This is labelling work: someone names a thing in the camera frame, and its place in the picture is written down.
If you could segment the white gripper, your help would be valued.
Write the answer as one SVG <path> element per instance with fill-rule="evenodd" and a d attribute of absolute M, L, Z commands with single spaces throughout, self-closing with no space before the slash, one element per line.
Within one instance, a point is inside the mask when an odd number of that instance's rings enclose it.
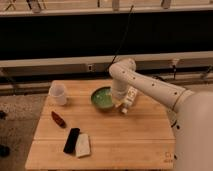
<path fill-rule="evenodd" d="M 111 94 L 117 100 L 122 100 L 128 91 L 128 84 L 114 79 L 111 85 Z"/>

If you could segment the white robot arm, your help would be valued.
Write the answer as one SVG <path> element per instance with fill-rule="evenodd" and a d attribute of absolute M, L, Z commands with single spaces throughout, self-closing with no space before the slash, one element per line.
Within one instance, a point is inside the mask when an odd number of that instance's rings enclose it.
<path fill-rule="evenodd" d="M 213 171 L 213 92 L 194 92 L 136 72 L 133 59 L 109 67 L 116 100 L 132 86 L 177 114 L 173 171 Z"/>

